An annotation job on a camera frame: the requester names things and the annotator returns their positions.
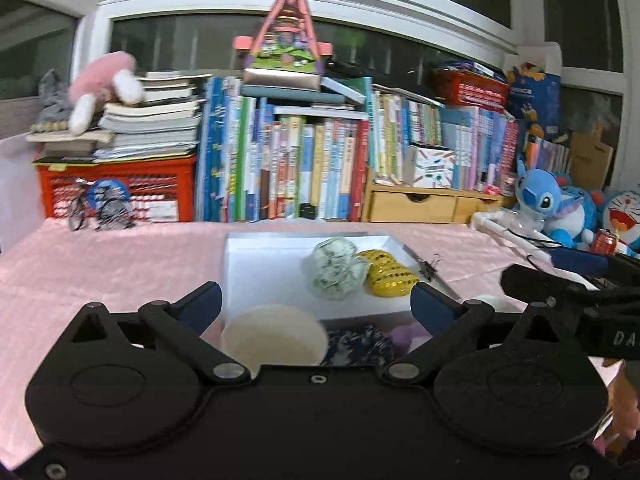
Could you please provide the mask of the lilac soft cloth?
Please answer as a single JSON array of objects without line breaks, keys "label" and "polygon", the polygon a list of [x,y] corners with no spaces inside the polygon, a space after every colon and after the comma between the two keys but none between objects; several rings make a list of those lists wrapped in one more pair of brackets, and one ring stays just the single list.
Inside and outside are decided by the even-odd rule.
[{"label": "lilac soft cloth", "polygon": [[398,356],[410,353],[431,338],[432,334],[420,323],[397,326],[390,332],[390,340]]}]

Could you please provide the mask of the navy floral pouch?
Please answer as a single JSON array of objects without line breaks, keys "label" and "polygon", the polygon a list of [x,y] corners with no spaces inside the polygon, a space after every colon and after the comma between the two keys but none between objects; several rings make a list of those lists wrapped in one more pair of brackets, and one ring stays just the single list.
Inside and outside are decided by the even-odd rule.
[{"label": "navy floral pouch", "polygon": [[353,330],[329,330],[324,366],[383,366],[395,359],[394,346],[373,325]]}]

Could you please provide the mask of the green floral cloth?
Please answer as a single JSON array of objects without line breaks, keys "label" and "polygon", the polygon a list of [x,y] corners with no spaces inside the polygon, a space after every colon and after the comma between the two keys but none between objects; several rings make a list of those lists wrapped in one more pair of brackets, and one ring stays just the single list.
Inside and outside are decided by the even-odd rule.
[{"label": "green floral cloth", "polygon": [[332,237],[311,253],[311,286],[327,300],[344,300],[363,285],[369,263],[358,256],[357,246],[346,237]]}]

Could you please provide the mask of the red soda can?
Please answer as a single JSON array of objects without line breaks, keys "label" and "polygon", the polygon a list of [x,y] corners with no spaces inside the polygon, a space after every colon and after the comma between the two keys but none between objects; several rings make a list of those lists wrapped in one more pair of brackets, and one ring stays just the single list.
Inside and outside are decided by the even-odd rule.
[{"label": "red soda can", "polygon": [[606,229],[600,229],[593,235],[590,252],[599,255],[614,255],[617,248],[617,237]]}]

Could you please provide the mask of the blue Stitch plush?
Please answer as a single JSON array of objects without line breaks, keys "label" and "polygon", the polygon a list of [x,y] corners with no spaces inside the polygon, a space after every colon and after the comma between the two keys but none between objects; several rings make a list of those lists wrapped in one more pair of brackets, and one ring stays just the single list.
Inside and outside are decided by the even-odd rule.
[{"label": "blue Stitch plush", "polygon": [[562,185],[558,174],[527,169],[521,156],[516,163],[516,206],[529,224],[556,244],[588,247],[597,226],[597,206],[589,192]]}]

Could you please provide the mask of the white paper cup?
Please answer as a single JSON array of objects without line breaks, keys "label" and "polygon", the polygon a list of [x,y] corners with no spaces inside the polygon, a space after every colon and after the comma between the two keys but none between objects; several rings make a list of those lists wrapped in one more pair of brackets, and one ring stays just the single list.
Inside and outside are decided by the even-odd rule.
[{"label": "white paper cup", "polygon": [[506,298],[492,296],[492,295],[477,295],[473,297],[473,300],[484,302],[494,308],[496,312],[503,313],[520,313],[521,310],[512,302],[506,300]]}]

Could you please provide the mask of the black binder clip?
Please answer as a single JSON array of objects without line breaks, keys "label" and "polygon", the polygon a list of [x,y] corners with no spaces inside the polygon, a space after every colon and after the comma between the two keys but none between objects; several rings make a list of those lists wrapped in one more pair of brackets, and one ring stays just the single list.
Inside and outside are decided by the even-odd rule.
[{"label": "black binder clip", "polygon": [[431,283],[435,278],[438,278],[437,267],[440,263],[440,255],[434,254],[431,259],[416,258],[419,263],[420,273],[425,278],[427,283]]}]

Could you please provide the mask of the Doraemon plush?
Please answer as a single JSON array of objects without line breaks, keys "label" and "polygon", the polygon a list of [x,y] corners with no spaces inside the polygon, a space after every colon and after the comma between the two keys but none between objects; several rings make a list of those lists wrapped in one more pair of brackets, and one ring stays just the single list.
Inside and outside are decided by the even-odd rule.
[{"label": "Doraemon plush", "polygon": [[622,191],[604,202],[602,228],[615,235],[628,248],[628,252],[639,252],[640,195],[634,191]]}]

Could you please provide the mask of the doodled paper cup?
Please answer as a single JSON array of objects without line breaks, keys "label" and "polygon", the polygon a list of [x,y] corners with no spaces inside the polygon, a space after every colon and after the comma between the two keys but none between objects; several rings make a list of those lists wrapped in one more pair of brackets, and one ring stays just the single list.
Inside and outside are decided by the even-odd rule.
[{"label": "doodled paper cup", "polygon": [[329,348],[324,326],[296,307],[254,307],[226,323],[222,351],[255,377],[264,365],[320,365]]}]

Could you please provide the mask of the wooden drawer organizer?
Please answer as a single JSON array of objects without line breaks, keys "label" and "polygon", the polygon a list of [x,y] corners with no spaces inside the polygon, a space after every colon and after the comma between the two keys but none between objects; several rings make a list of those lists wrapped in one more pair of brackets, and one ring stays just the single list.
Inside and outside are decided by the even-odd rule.
[{"label": "wooden drawer organizer", "polygon": [[362,198],[361,222],[469,224],[473,214],[497,211],[512,198],[451,188],[412,188],[380,179],[369,169]]}]

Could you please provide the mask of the miniature bicycle model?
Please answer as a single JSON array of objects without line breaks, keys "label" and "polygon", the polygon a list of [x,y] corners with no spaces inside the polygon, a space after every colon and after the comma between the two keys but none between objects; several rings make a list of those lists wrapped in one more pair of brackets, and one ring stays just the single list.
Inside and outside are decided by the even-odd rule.
[{"label": "miniature bicycle model", "polygon": [[75,179],[77,194],[67,207],[67,224],[72,232],[85,229],[90,219],[96,231],[131,229],[134,210],[126,184],[116,179]]}]

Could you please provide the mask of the row of upright books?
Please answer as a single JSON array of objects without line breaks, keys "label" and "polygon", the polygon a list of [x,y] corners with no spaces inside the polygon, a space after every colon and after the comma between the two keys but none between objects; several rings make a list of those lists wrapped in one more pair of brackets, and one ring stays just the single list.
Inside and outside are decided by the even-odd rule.
[{"label": "row of upright books", "polygon": [[532,164],[544,143],[505,112],[415,101],[367,78],[325,79],[310,91],[213,77],[208,96],[194,188],[200,221],[358,221],[368,170],[406,185],[410,145],[454,152],[452,190],[498,195],[518,156]]}]

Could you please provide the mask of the stack of flat books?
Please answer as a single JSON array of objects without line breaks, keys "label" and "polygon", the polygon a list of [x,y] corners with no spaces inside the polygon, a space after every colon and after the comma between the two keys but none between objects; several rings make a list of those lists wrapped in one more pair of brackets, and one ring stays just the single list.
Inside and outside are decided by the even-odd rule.
[{"label": "stack of flat books", "polygon": [[140,103],[105,104],[85,132],[36,125],[26,141],[38,146],[41,157],[83,162],[124,162],[196,152],[206,133],[212,76],[149,72],[139,82],[143,89]]}]

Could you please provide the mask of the pink plush rabbit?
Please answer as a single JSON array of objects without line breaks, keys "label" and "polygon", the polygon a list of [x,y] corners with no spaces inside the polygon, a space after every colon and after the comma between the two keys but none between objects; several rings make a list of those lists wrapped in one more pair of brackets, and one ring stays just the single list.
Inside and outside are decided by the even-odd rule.
[{"label": "pink plush rabbit", "polygon": [[107,53],[89,63],[68,89],[72,107],[68,131],[74,136],[83,134],[109,102],[139,104],[144,90],[134,74],[136,67],[136,59],[125,51]]}]

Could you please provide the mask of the pink toy house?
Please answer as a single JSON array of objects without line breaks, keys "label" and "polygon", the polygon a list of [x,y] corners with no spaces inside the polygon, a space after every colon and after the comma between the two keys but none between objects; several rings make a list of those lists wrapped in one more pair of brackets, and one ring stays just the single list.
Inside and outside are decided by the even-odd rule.
[{"label": "pink toy house", "polygon": [[318,91],[333,54],[318,39],[307,0],[276,0],[254,36],[233,41],[242,55],[242,81],[253,86]]}]

